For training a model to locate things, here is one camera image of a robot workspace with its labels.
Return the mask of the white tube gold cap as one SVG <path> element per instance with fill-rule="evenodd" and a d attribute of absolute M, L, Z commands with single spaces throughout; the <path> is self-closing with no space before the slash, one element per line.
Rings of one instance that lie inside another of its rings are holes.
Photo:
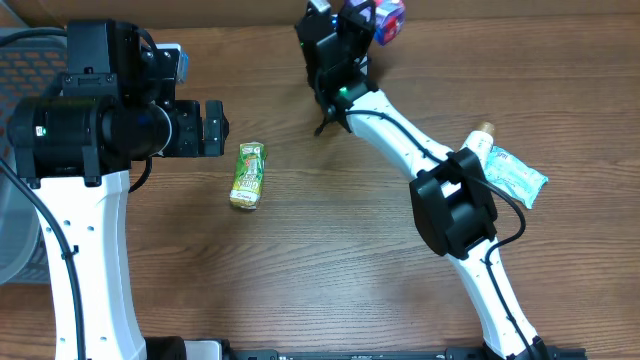
<path fill-rule="evenodd" d="M 479 159 L 482 169 L 485 170 L 489 155 L 494 146 L 495 126 L 490 122 L 482 122 L 470 132 L 462 145 L 462 149 L 470 149 Z"/>

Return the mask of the teal wipes packet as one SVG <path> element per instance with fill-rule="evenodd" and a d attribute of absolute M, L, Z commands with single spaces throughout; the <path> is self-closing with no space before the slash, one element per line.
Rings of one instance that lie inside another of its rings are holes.
<path fill-rule="evenodd" d="M 548 177 L 529 167 L 507 150 L 494 146 L 485 167 L 489 182 L 532 210 Z"/>

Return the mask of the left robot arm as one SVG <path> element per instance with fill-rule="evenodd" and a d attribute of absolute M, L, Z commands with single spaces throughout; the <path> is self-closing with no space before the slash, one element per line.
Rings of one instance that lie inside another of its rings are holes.
<path fill-rule="evenodd" d="M 146 337 L 133 305 L 126 210 L 134 162 L 219 157 L 222 103 L 179 100 L 187 56 L 143 28 L 75 20 L 63 30 L 66 69 L 22 99 L 8 135 L 9 179 L 34 205 L 44 236 L 59 359 L 210 359 L 221 340 Z"/>

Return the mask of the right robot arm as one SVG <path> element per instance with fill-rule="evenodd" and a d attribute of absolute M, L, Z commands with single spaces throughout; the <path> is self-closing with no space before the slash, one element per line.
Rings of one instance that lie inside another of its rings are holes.
<path fill-rule="evenodd" d="M 373 1 L 345 5 L 310 1 L 295 30 L 309 86 L 324 124 L 338 123 L 379 150 L 408 179 L 422 240 L 456 269 L 479 317 L 490 359 L 546 359 L 499 253 L 494 200 L 507 195 L 486 180 L 478 151 L 453 151 L 429 138 L 391 104 L 365 71 L 376 31 Z"/>

